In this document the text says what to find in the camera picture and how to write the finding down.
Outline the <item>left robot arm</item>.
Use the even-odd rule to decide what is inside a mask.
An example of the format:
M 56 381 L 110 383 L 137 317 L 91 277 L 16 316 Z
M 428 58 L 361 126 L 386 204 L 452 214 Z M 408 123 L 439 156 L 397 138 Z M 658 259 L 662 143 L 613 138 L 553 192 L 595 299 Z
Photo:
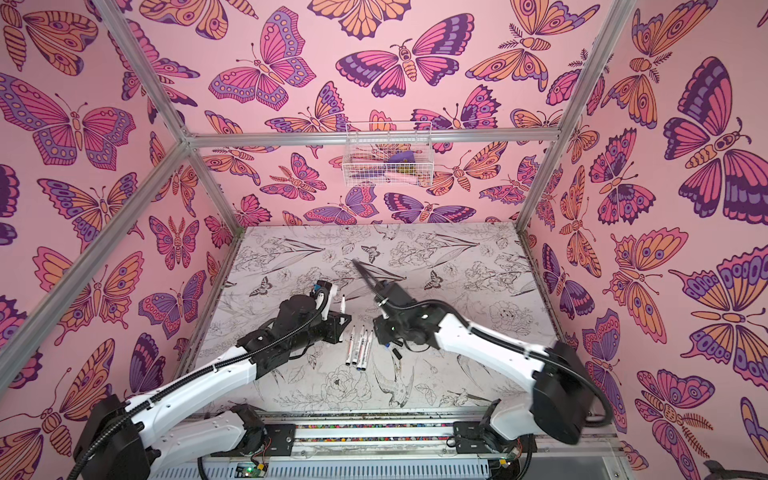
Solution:
M 351 318 L 334 312 L 336 285 L 320 280 L 280 303 L 277 315 L 204 366 L 120 401 L 99 401 L 76 444 L 71 479 L 148 479 L 209 455 L 252 456 L 268 446 L 256 407 L 238 404 L 207 419 L 189 416 L 250 384 L 318 342 L 337 344 Z

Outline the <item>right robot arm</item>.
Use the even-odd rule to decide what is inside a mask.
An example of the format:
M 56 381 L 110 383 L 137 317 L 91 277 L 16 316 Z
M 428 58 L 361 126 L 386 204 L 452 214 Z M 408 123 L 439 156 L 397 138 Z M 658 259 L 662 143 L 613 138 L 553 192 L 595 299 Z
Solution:
M 584 429 L 612 424 L 607 395 L 587 373 L 568 344 L 531 344 L 472 322 L 448 303 L 418 301 L 395 282 L 370 287 L 381 315 L 374 320 L 380 344 L 426 346 L 473 360 L 514 381 L 526 397 L 498 399 L 481 424 L 486 442 L 512 442 L 547 435 L 563 444 L 579 443 Z

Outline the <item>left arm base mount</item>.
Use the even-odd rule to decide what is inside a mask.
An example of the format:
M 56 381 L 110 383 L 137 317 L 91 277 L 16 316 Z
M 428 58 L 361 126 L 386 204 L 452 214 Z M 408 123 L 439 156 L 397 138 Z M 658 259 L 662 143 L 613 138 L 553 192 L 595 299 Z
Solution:
M 243 456 L 290 456 L 295 444 L 296 430 L 296 424 L 267 424 L 248 428 L 238 444 L 237 451 Z

